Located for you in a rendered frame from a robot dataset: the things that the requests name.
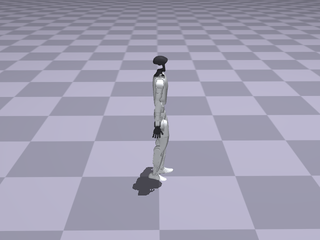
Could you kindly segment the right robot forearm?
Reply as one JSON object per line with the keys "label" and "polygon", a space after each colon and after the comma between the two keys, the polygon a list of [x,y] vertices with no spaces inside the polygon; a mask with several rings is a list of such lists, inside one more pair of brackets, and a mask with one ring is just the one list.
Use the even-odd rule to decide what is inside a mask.
{"label": "right robot forearm", "polygon": [[154,109],[154,120],[155,120],[155,126],[156,127],[159,127],[160,126],[160,116],[161,116],[161,112],[162,112],[162,103],[161,102],[158,102],[156,103],[156,106],[155,106],[155,109]]}

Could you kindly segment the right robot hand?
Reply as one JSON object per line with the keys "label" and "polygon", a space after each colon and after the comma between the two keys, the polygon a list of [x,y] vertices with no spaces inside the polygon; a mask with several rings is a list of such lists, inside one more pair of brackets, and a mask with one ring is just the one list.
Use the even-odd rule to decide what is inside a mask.
{"label": "right robot hand", "polygon": [[[156,138],[157,137],[157,139],[158,138],[161,138],[161,134],[163,135],[163,132],[161,131],[161,129],[160,129],[160,127],[161,127],[161,122],[160,122],[160,126],[155,126],[156,125],[156,123],[154,122],[154,127],[155,127],[155,129],[154,129],[154,131],[153,131],[153,138]],[[154,137],[155,136],[155,137]]]}

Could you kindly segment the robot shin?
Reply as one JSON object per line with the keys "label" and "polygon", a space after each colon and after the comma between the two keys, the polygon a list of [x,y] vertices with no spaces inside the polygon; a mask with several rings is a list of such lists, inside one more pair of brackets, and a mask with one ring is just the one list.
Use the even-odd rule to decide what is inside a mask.
{"label": "robot shin", "polygon": [[164,152],[161,153],[159,148],[154,149],[153,162],[152,162],[153,163],[153,176],[158,175],[158,171],[159,171],[159,168],[160,168],[162,160],[163,160]]}
{"label": "robot shin", "polygon": [[160,170],[164,169],[164,163],[165,163],[165,156],[166,156],[166,148],[164,150],[164,155],[163,155],[163,159],[160,165]]}

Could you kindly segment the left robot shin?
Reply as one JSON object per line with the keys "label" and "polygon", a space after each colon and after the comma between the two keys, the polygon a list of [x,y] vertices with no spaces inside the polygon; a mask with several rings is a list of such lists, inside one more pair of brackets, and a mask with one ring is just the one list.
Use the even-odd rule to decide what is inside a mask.
{"label": "left robot shin", "polygon": [[166,148],[164,150],[164,155],[163,155],[163,159],[160,165],[160,170],[164,169],[164,163],[165,163],[165,156],[166,156]]}

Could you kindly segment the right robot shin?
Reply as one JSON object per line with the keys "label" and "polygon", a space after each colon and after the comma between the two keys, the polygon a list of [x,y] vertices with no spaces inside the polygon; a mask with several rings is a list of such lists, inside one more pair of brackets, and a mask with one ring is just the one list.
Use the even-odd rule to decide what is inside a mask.
{"label": "right robot shin", "polygon": [[162,160],[163,160],[164,152],[161,153],[159,148],[154,149],[153,162],[152,162],[153,163],[153,176],[158,175],[158,171],[159,171],[159,168],[160,168]]}

